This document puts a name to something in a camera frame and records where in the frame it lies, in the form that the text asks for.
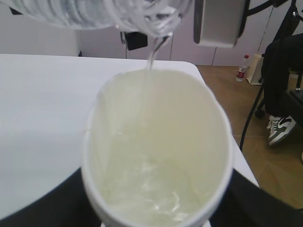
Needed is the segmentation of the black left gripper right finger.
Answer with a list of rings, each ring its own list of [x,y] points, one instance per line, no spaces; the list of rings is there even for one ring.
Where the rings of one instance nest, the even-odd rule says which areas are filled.
[[[213,227],[301,227],[303,213],[233,170],[227,191],[209,221]]]

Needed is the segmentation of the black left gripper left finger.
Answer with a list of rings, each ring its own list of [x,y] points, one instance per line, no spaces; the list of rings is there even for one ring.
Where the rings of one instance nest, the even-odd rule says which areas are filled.
[[[2,227],[99,227],[84,190],[81,170],[48,194],[0,220]]]

